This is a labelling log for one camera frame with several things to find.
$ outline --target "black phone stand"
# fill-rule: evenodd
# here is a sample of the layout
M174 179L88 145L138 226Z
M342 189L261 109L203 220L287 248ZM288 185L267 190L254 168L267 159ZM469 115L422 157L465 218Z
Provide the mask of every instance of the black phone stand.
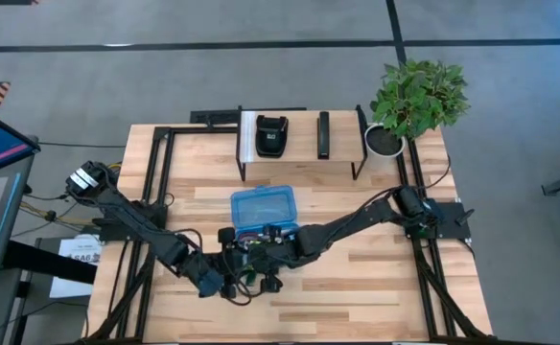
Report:
M261 157L280 158L287 145L289 119L270 118L264 115L257 117L256 148Z

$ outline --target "concrete floor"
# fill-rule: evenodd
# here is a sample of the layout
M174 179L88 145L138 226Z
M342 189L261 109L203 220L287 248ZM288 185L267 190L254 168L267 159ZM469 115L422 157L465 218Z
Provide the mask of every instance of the concrete floor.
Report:
M406 40L560 38L560 1L396 3ZM382 0L41 0L0 7L3 46L391 38ZM540 190L560 177L560 46L407 54L465 66L473 107L444 137L459 194L476 209L473 247L495 334L560 343L560 195ZM190 110L368 104L384 63L397 63L394 48L1 53L0 81L12 88L0 117L45 141L123 144L130 124L187 122ZM47 147L30 185L40 196L58 195L85 160L121 157L120 149ZM14 233L36 224L22 215ZM66 235L47 227L21 240ZM81 324L79 310L33 317L25 343L74 340Z

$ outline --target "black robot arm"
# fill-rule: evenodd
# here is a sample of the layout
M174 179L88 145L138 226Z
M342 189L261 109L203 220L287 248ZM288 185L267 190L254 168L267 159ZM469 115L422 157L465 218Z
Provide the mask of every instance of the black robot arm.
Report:
M223 241L220 253L203 254L188 237L154 225L142 212L142 204L129 201L116 188L116 176L102 163L86 162L66 180L67 193L78 203L99 208L106 218L118 220L125 231L148 243L156 259L178 277L188 278L208 297L221 291L231 298L238 272L252 266L257 273L273 275L281 266L296 268L318 259L336 241L380 222L399 225L423 221L424 208L416 192L409 187L395 188L370 199L356 212L323 225L306 225L283 235L273 226L256 244L244 247L235 241L234 233ZM391 208L394 196L402 215ZM234 232L232 228L223 231ZM268 292L277 292L272 288Z

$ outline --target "wooden tabletop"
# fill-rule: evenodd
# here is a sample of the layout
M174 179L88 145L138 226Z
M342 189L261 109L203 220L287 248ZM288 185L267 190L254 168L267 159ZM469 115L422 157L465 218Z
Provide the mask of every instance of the wooden tabletop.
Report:
M243 111L240 142L240 161L252 162L315 162L318 160L317 111ZM289 120L287 146L280 158L260 157L255 146L256 121L259 115L286 117ZM333 162L361 162L363 146L356 110L329 110L328 160Z
M119 181L129 198L142 194L153 125L131 127ZM298 222L324 223L353 212L376 192L399 185L395 164L382 170L365 165L354 181L345 164L254 164L248 181L235 166L235 134L180 134L175 139L168 191L175 196L168 229L192 227L203 234L205 252L219 251L217 230L231 225L231 194L260 184L292 185ZM448 161L440 131L428 131L417 145L425 183L443 174ZM408 172L412 169L405 154ZM156 167L159 174L162 159ZM456 198L449 174L429 196ZM472 255L458 241L439 241L448 289L477 327L491 333ZM97 271L88 315L96 330L107 314L121 243L107 245ZM264 294L247 307L214 296L199 299L187 279L157 264L145 333L146 342L167 341L390 341L427 338L410 242L400 227L379 224L339 241L305 267L282 269L280 293ZM123 268L118 285L122 294ZM432 292L438 331L444 333L439 300ZM139 298L131 308L133 334Z

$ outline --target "blue box lid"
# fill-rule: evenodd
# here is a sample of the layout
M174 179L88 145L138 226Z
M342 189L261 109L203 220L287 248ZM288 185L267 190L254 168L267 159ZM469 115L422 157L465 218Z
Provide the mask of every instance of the blue box lid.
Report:
M294 223L297 208L291 186L265 187L231 196L231 220L238 232L259 231L264 225Z

